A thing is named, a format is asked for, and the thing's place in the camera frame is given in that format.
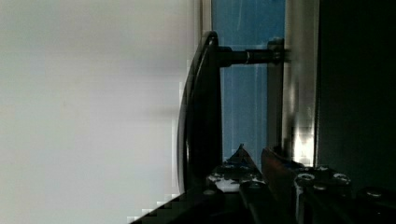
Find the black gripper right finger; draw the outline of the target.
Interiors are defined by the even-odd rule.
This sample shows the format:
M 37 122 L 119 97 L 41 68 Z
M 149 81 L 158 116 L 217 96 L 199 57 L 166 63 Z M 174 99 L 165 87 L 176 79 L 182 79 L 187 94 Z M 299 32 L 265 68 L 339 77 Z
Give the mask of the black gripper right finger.
M 265 148 L 262 176 L 293 224 L 352 224 L 351 180 L 326 166 L 306 167 Z

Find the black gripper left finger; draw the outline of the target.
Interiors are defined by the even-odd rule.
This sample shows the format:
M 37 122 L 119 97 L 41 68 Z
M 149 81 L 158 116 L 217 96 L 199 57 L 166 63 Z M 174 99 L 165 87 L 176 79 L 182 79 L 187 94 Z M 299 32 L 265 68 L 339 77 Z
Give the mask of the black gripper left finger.
M 247 182 L 265 183 L 262 173 L 241 144 L 235 153 L 205 179 L 208 187 L 224 193 L 237 192 Z

